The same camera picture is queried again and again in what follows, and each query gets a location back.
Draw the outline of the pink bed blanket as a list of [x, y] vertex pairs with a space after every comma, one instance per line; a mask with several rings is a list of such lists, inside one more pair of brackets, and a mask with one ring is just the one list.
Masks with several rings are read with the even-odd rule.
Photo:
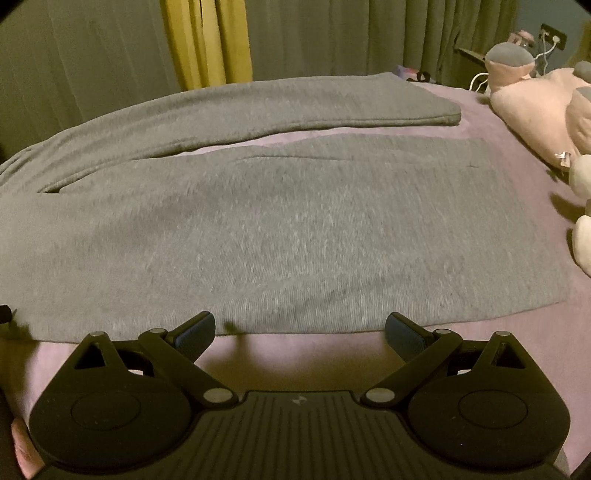
[[[463, 323], [462, 333], [483, 337], [508, 329], [522, 339], [564, 396], [572, 426], [560, 458], [563, 468], [579, 466], [590, 451], [590, 281], [575, 265], [571, 233], [583, 213], [582, 202], [565, 178], [544, 166], [509, 131], [485, 99], [464, 90], [436, 86], [436, 101], [460, 105], [456, 126], [389, 126], [372, 128], [377, 135], [416, 135], [486, 140], [512, 180], [531, 217], [547, 234], [568, 273], [568, 298], [529, 312]], [[264, 99], [256, 86], [218, 87], [176, 94], [143, 105], [155, 121], [186, 110], [186, 142], [176, 152], [197, 156], [224, 148], [290, 144], [307, 138], [362, 134], [356, 125], [338, 127], [276, 127], [273, 118], [283, 107], [279, 97]], [[375, 332], [352, 334], [228, 334], [216, 340], [202, 360], [204, 369], [233, 387], [245, 389], [360, 391], [398, 365]]]

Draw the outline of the dark bedside table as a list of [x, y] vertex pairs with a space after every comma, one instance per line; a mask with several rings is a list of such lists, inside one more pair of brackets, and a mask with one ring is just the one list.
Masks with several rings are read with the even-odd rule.
[[473, 87], [486, 79], [485, 55], [466, 48], [455, 48], [452, 62], [452, 87], [468, 89], [473, 78]]

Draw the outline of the pink plush toy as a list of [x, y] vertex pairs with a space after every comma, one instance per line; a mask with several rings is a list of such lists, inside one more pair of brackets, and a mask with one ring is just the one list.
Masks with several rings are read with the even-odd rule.
[[494, 112], [547, 164], [568, 171], [590, 152], [590, 62], [535, 77], [535, 60], [503, 42], [485, 56]]

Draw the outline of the grey sweatpants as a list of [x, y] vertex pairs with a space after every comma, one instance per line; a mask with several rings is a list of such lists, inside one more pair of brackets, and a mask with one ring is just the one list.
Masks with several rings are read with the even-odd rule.
[[1, 167], [5, 338], [479, 321], [564, 301], [556, 249], [460, 106], [393, 74], [185, 92]]

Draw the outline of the grey-green curtain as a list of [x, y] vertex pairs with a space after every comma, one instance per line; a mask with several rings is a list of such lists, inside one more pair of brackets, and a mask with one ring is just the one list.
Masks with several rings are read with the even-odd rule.
[[[5, 1], [1, 155], [108, 112], [185, 90], [164, 1]], [[399, 66], [450, 83], [455, 48], [485, 50], [515, 1], [245, 1], [253, 80]]]

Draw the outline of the black wall socket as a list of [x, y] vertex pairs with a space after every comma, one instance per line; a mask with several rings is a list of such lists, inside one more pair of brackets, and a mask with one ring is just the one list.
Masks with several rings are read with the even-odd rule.
[[564, 50], [566, 47], [567, 34], [546, 23], [540, 25], [539, 38], [550, 46], [555, 45], [558, 50]]

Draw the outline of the yellow curtain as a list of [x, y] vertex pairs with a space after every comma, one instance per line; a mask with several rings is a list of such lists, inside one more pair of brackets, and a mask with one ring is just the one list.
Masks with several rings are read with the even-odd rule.
[[183, 89], [253, 80], [245, 1], [164, 1], [162, 13]]

